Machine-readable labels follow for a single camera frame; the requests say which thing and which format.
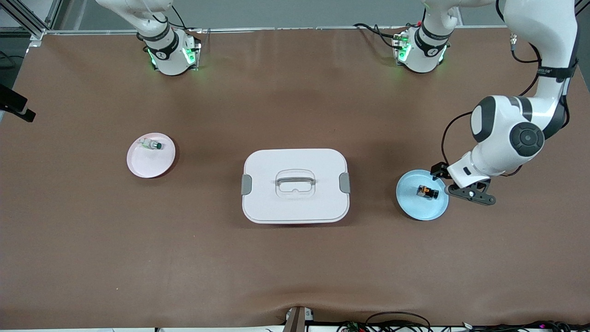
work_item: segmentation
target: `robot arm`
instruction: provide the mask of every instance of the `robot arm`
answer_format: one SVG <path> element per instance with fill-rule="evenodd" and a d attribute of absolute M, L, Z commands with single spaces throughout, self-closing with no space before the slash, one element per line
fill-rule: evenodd
<path fill-rule="evenodd" d="M 419 27 L 411 27 L 400 34 L 395 42 L 402 49 L 395 52 L 399 64 L 417 73 L 433 70 L 447 49 L 447 42 L 455 27 L 457 17 L 452 8 L 487 6 L 494 0 L 421 0 L 425 7 L 424 19 Z"/>
<path fill-rule="evenodd" d="M 432 169 L 433 176 L 454 180 L 449 194 L 487 205 L 495 203 L 485 193 L 489 179 L 533 159 L 564 126 L 568 85 L 577 65 L 573 0 L 507 0 L 504 18 L 539 50 L 537 92 L 534 97 L 485 97 L 471 114 L 475 148 L 448 167 Z"/>
<path fill-rule="evenodd" d="M 147 45 L 156 69 L 179 75 L 197 65 L 201 43 L 180 29 L 173 29 L 162 13 L 172 0 L 96 0 L 137 29 L 137 37 Z"/>

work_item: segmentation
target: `storage box lid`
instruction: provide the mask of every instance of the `storage box lid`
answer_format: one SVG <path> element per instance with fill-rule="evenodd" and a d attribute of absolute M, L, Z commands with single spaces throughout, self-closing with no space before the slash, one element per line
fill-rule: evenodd
<path fill-rule="evenodd" d="M 332 149 L 261 150 L 242 176 L 242 209 L 255 223 L 330 223 L 348 212 L 344 156 Z"/>

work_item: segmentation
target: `small black object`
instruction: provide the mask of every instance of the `small black object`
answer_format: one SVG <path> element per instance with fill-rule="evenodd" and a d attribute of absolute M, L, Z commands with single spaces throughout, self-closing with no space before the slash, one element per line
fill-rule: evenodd
<path fill-rule="evenodd" d="M 430 168 L 430 175 L 432 175 L 432 179 L 436 180 L 438 178 L 445 178 L 450 180 L 451 176 L 447 171 L 448 164 L 446 162 L 439 162 L 438 164 L 432 166 Z"/>
<path fill-rule="evenodd" d="M 418 187 L 418 196 L 426 197 L 430 199 L 437 199 L 438 198 L 438 190 L 430 189 L 425 185 L 421 185 Z"/>
<path fill-rule="evenodd" d="M 27 98 L 0 84 L 0 110 L 12 113 L 27 122 L 33 122 L 35 112 L 27 108 Z"/>

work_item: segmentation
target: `small bottle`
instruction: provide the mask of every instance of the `small bottle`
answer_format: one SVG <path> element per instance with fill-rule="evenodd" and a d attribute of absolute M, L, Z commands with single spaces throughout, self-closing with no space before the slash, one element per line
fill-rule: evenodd
<path fill-rule="evenodd" d="M 420 197 L 426 197 L 428 199 L 437 199 L 438 198 L 438 190 L 430 189 L 425 185 L 420 185 L 418 187 L 418 192 L 416 195 Z"/>
<path fill-rule="evenodd" d="M 139 143 L 142 145 L 142 147 L 146 148 L 146 149 L 151 149 L 151 150 L 160 150 L 162 149 L 162 143 L 160 142 L 156 142 L 154 140 L 151 140 L 149 138 L 142 138 L 139 140 Z"/>

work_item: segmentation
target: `brown tabletop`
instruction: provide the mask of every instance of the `brown tabletop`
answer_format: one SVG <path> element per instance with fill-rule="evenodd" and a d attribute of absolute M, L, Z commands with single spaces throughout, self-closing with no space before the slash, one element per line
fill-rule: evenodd
<path fill-rule="evenodd" d="M 251 326 L 294 305 L 317 320 L 404 310 L 439 325 L 587 322 L 590 95 L 579 74 L 571 124 L 517 176 L 493 179 L 495 206 L 451 199 L 418 222 L 396 205 L 402 174 L 441 161 L 449 120 L 532 80 L 508 39 L 457 30 L 443 64 L 415 74 L 360 31 L 213 34 L 199 71 L 166 77 L 133 35 L 44 37 L 15 86 L 37 118 L 0 125 L 0 327 Z M 125 156 L 149 132 L 172 137 L 178 160 L 146 180 Z M 458 121 L 449 158 L 474 144 Z M 340 151 L 348 215 L 250 222 L 244 161 L 273 148 Z"/>

